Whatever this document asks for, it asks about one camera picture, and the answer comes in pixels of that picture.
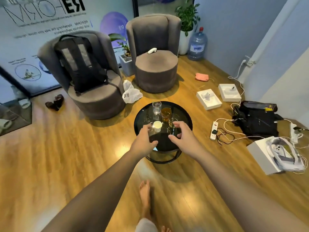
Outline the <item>black and grey backpack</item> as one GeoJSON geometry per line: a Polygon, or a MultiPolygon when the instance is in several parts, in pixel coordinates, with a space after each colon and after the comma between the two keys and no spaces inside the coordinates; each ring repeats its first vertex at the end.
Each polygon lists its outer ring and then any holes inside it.
{"type": "Polygon", "coordinates": [[[63,35],[54,45],[54,50],[67,74],[77,96],[101,85],[108,85],[107,69],[98,62],[88,38],[76,35],[63,35]]]}

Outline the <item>glass of amber tea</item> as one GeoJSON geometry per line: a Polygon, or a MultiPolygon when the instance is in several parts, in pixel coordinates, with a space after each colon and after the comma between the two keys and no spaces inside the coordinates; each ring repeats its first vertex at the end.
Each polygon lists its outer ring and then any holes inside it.
{"type": "Polygon", "coordinates": [[[161,117],[163,122],[168,122],[172,115],[172,110],[169,107],[164,107],[161,109],[161,117]]]}

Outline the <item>white power strip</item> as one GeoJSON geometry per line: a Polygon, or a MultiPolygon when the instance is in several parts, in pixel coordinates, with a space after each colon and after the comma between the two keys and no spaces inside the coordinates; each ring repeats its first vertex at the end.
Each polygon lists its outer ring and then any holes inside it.
{"type": "Polygon", "coordinates": [[[297,127],[296,124],[290,123],[290,142],[292,144],[298,143],[298,131],[295,129],[297,127]]]}
{"type": "Polygon", "coordinates": [[[216,140],[218,133],[218,122],[214,121],[211,127],[210,140],[216,140]]]}

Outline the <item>person's right forearm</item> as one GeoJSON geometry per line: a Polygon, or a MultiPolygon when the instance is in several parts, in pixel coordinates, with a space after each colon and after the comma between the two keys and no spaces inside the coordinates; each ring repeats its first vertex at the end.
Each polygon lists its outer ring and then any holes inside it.
{"type": "Polygon", "coordinates": [[[299,218],[238,178],[204,148],[194,158],[245,232],[309,232],[299,218]]]}

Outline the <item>tall plant in white pot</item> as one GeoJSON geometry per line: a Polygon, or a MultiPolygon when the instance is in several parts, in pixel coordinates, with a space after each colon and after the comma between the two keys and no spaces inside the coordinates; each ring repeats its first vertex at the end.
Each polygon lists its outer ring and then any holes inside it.
{"type": "Polygon", "coordinates": [[[181,20],[179,55],[185,55],[189,50],[190,38],[196,31],[197,23],[200,21],[197,11],[199,5],[194,4],[193,0],[186,0],[183,5],[175,9],[176,16],[181,20]]]}

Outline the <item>tall clear glass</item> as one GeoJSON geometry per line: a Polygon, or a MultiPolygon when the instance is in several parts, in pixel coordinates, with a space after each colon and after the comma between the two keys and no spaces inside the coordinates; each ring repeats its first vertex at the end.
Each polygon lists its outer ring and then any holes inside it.
{"type": "Polygon", "coordinates": [[[153,120],[154,121],[160,121],[161,120],[161,107],[162,107],[161,101],[156,101],[156,102],[152,103],[153,120]]]}

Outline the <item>round black glass table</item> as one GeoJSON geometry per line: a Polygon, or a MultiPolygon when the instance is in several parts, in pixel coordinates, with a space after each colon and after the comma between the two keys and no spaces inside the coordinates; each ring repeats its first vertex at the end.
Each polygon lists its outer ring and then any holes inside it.
{"type": "MultiPolygon", "coordinates": [[[[161,101],[162,108],[169,107],[172,110],[172,114],[178,114],[180,116],[180,121],[184,121],[191,130],[193,130],[192,119],[189,113],[180,105],[169,102],[169,101],[161,101]]],[[[182,153],[182,151],[171,142],[168,138],[168,135],[177,136],[181,133],[180,128],[170,128],[168,122],[163,122],[162,117],[162,128],[159,133],[155,131],[148,132],[150,142],[157,140],[158,144],[153,149],[153,151],[146,156],[146,159],[155,164],[169,164],[175,161],[182,153]]],[[[135,134],[138,135],[141,128],[144,125],[147,125],[153,120],[153,109],[152,109],[152,102],[145,105],[136,115],[133,127],[135,134]]]]}

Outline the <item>person's left foot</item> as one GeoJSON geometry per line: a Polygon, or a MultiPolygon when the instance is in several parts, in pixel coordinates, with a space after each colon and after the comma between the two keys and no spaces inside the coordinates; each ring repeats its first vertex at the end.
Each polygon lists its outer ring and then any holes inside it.
{"type": "Polygon", "coordinates": [[[153,222],[151,215],[151,190],[150,181],[142,181],[139,186],[139,193],[141,198],[141,218],[146,218],[153,222]]]}

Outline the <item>white open box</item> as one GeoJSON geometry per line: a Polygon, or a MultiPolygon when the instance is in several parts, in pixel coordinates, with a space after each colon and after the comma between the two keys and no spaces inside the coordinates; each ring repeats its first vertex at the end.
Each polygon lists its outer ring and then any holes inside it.
{"type": "Polygon", "coordinates": [[[205,110],[210,110],[210,109],[215,109],[215,108],[219,108],[221,107],[222,105],[222,102],[220,101],[220,99],[216,96],[216,94],[214,93],[214,96],[211,97],[211,101],[208,102],[206,100],[204,100],[202,97],[201,97],[201,94],[205,93],[205,92],[213,92],[212,89],[207,89],[207,90],[202,90],[202,91],[198,91],[196,93],[196,96],[198,98],[198,100],[200,101],[200,103],[203,105],[204,109],[205,110]]]}
{"type": "Polygon", "coordinates": [[[241,96],[240,93],[238,92],[237,94],[226,94],[225,93],[225,88],[226,87],[231,87],[231,86],[235,86],[235,84],[219,84],[218,89],[220,91],[222,100],[224,102],[240,102],[241,101],[241,96]]]}

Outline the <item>large white box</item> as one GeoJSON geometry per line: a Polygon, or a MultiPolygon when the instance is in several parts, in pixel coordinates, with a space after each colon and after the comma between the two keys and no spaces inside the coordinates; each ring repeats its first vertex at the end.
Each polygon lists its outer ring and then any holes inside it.
{"type": "Polygon", "coordinates": [[[270,150],[270,144],[275,137],[256,140],[247,146],[249,153],[261,167],[266,175],[283,172],[274,161],[274,155],[270,150]]]}

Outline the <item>blue water jug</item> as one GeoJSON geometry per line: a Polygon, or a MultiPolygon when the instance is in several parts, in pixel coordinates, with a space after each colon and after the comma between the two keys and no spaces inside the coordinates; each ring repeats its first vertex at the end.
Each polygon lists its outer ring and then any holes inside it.
{"type": "Polygon", "coordinates": [[[198,32],[195,32],[189,40],[189,49],[187,58],[191,61],[198,61],[204,57],[204,52],[207,47],[208,38],[203,32],[204,28],[200,27],[198,32]]]}

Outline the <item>small plant in grey pot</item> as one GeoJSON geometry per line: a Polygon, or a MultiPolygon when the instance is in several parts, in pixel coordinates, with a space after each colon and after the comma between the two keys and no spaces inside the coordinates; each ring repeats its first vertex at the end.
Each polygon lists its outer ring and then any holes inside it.
{"type": "Polygon", "coordinates": [[[123,51],[123,54],[119,56],[123,74],[125,77],[134,75],[132,55],[125,37],[118,33],[110,33],[108,36],[110,37],[111,42],[116,41],[123,51]]]}

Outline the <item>grey trouser leg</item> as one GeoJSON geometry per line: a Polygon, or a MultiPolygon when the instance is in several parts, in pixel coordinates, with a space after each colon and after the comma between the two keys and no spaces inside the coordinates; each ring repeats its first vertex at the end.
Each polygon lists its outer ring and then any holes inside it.
{"type": "Polygon", "coordinates": [[[141,218],[134,232],[159,232],[156,225],[147,218],[141,218]]]}

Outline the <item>person's right hand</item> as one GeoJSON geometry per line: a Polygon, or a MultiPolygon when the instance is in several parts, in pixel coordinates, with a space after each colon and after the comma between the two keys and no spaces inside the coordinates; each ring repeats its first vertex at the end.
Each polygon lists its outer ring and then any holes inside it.
{"type": "Polygon", "coordinates": [[[195,137],[189,126],[183,121],[174,122],[176,128],[181,129],[181,133],[177,136],[181,138],[182,144],[177,145],[177,147],[190,157],[192,157],[197,162],[200,161],[203,154],[205,154],[205,149],[195,137]]]}

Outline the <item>white headset in plastic wrap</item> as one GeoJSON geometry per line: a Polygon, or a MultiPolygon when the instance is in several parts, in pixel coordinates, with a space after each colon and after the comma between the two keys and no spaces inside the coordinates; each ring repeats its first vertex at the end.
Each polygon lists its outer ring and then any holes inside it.
{"type": "Polygon", "coordinates": [[[266,149],[271,160],[281,171],[300,174],[307,168],[306,161],[285,138],[270,137],[266,140],[266,149]]]}

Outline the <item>person's left forearm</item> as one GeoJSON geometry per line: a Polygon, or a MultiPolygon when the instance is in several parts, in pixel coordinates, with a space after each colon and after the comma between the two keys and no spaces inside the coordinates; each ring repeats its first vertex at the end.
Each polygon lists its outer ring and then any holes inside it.
{"type": "Polygon", "coordinates": [[[134,168],[150,152],[129,150],[77,194],[41,232],[104,232],[134,168]]]}

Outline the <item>black bag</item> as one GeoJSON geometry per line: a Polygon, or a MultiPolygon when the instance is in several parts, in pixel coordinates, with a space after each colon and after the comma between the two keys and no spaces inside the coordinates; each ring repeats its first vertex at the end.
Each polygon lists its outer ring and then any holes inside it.
{"type": "Polygon", "coordinates": [[[277,122],[283,118],[276,114],[277,110],[277,105],[273,103],[242,101],[234,106],[232,119],[249,139],[278,137],[277,122]]]}

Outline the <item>white plastic bag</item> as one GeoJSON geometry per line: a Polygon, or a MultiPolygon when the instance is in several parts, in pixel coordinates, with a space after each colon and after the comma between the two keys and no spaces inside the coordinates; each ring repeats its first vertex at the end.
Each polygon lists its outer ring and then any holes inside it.
{"type": "Polygon", "coordinates": [[[123,87],[125,92],[123,93],[122,98],[126,104],[133,104],[143,97],[143,94],[140,92],[140,90],[134,88],[130,81],[125,80],[123,82],[123,87]]]}

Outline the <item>dark floor mat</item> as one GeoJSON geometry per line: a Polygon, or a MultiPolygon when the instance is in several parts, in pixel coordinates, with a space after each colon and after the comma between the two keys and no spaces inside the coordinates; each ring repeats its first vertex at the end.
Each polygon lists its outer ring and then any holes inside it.
{"type": "Polygon", "coordinates": [[[32,105],[22,109],[18,100],[0,103],[0,118],[12,121],[9,129],[1,130],[0,136],[32,124],[32,105]]]}

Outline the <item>person's left hand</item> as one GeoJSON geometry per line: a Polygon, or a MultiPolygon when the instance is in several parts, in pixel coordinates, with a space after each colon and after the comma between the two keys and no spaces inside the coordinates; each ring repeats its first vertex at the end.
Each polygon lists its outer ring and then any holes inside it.
{"type": "Polygon", "coordinates": [[[147,125],[144,125],[136,139],[133,141],[129,152],[133,154],[138,160],[148,156],[154,148],[148,148],[149,134],[147,125]]]}

